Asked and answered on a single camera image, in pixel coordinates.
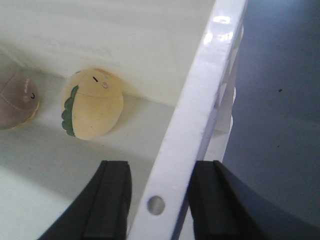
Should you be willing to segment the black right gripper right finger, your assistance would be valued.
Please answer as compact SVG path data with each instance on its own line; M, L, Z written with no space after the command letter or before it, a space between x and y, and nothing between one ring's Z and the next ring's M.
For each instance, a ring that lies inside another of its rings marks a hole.
M197 240L318 240L320 229L284 211L220 161L195 163L187 197Z

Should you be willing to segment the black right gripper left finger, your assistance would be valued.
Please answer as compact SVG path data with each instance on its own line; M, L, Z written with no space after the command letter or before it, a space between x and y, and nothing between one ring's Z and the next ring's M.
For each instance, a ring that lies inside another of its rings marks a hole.
M41 240L125 240L132 199L126 161L102 161L82 192Z

